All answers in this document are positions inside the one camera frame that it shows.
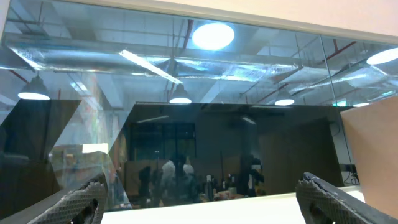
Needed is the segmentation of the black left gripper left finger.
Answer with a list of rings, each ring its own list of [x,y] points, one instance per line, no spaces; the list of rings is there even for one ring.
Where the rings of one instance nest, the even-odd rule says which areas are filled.
[[[106,176],[100,172],[2,219],[1,223],[97,224],[103,219],[107,198]]]

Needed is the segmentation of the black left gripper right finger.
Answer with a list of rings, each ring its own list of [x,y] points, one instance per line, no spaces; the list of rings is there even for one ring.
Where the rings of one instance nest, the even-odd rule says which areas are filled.
[[[296,199],[306,224],[397,224],[396,218],[309,172],[296,186]]]

